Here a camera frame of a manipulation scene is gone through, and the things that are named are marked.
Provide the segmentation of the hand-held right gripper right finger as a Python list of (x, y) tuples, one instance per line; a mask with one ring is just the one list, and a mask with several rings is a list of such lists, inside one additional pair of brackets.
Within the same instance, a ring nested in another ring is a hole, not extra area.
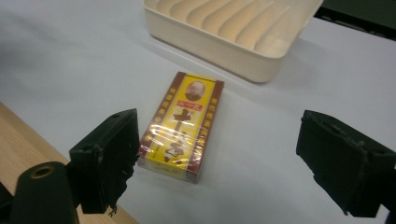
[(345, 214), (396, 217), (396, 152), (344, 122), (316, 111), (302, 117), (296, 154)]

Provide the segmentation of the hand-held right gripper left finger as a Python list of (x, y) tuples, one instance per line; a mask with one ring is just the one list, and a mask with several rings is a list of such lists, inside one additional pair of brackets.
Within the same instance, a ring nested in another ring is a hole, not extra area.
[(139, 157), (137, 110), (113, 114), (69, 150), (68, 170), (85, 214), (117, 212)]

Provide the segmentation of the yellow and brown packet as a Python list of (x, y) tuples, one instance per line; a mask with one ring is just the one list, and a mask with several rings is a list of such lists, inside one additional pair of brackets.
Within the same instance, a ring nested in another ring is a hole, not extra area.
[(220, 80), (177, 73), (140, 140), (138, 165), (196, 183), (223, 87)]

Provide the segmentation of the cream plastic ridged tray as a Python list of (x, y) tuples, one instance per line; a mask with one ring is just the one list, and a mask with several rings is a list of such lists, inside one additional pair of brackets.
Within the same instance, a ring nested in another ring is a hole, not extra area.
[(150, 34), (255, 83), (273, 79), (323, 0), (143, 0)]

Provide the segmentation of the dark green object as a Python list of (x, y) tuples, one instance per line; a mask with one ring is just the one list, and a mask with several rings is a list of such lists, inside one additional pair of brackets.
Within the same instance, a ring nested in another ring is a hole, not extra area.
[(396, 0), (323, 0), (315, 17), (396, 41)]

